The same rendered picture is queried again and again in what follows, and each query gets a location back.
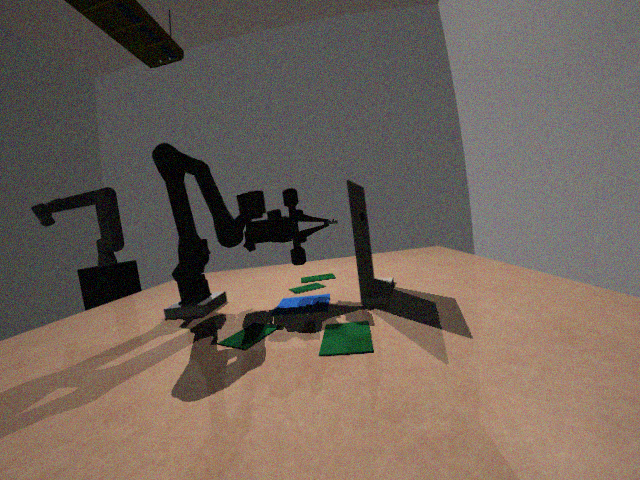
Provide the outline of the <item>green square mat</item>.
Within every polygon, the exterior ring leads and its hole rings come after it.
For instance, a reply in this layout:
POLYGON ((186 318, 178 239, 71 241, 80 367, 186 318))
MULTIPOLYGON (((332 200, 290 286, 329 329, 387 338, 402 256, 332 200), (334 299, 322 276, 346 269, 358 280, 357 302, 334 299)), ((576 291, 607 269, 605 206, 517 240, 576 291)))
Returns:
POLYGON ((369 323, 326 325, 319 356, 373 352, 369 323))

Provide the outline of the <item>blue square mat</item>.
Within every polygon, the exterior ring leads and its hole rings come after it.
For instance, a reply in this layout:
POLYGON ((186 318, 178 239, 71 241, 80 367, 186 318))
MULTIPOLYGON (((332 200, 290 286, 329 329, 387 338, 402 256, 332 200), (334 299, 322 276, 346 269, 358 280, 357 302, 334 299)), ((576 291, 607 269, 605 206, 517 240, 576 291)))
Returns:
POLYGON ((328 310, 330 294, 282 298, 270 316, 328 310))

